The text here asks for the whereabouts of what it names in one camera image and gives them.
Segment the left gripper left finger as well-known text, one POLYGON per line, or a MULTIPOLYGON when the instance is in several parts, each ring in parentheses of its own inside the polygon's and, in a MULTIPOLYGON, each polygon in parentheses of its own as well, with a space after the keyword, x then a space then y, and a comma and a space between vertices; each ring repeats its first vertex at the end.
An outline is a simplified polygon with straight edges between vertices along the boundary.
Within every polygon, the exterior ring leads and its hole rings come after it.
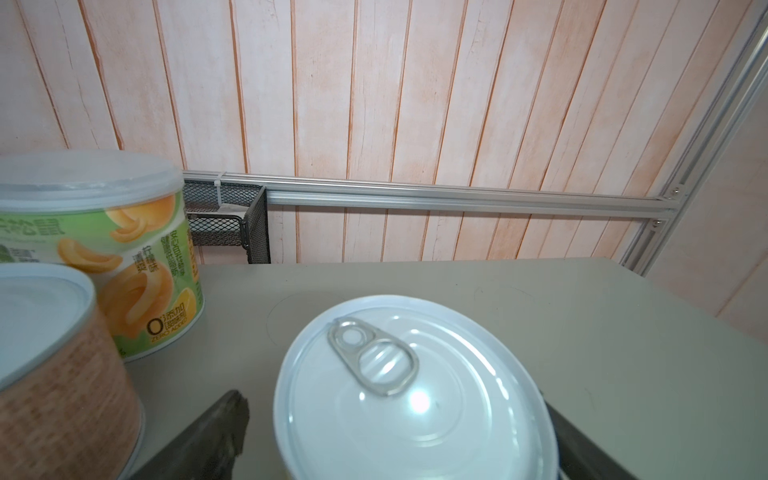
POLYGON ((146 462, 133 479, 230 479, 250 420, 247 399, 230 390, 146 462))

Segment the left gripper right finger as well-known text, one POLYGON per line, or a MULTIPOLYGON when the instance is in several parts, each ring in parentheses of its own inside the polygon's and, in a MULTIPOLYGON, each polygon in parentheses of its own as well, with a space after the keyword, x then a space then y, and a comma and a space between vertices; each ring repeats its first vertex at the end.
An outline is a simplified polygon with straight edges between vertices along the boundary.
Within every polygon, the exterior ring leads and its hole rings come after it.
POLYGON ((636 480, 561 413, 546 403, 559 454, 559 479, 636 480))

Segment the orange label can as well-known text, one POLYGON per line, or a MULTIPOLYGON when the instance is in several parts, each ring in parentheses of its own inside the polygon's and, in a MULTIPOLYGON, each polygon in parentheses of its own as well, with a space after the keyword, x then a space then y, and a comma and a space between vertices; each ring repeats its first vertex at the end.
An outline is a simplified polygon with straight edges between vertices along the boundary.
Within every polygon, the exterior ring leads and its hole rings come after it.
POLYGON ((144 423, 91 279, 2 265, 2 478, 125 479, 144 423))

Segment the yellow label can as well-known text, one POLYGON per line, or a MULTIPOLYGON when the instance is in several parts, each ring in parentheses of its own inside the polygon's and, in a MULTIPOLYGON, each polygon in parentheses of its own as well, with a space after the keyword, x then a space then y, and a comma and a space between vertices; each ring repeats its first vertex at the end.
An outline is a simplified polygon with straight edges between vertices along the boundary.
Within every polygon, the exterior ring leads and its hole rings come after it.
POLYGON ((173 162, 119 150, 1 158, 1 260, 87 274, 124 361, 169 345, 204 308, 173 162))

